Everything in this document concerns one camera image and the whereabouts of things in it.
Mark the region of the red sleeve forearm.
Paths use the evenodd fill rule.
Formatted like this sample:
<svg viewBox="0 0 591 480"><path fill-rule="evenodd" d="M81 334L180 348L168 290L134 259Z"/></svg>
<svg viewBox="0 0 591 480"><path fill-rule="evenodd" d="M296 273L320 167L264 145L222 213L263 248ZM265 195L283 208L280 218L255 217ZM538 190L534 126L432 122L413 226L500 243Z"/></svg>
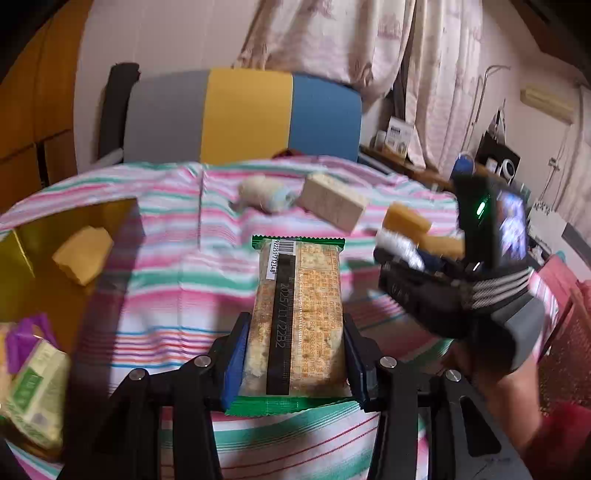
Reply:
<svg viewBox="0 0 591 480"><path fill-rule="evenodd" d="M557 404L522 458L533 479L589 479L590 410Z"/></svg>

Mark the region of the person's right hand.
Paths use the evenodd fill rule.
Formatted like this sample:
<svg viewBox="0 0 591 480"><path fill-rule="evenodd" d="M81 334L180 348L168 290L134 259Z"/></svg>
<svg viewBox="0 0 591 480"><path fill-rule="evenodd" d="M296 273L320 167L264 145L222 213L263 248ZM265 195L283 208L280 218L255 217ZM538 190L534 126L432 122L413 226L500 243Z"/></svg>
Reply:
<svg viewBox="0 0 591 480"><path fill-rule="evenodd" d="M524 453L543 423L534 353L513 373L501 375L473 359L463 344L454 341L446 362L472 380L513 446Z"/></svg>

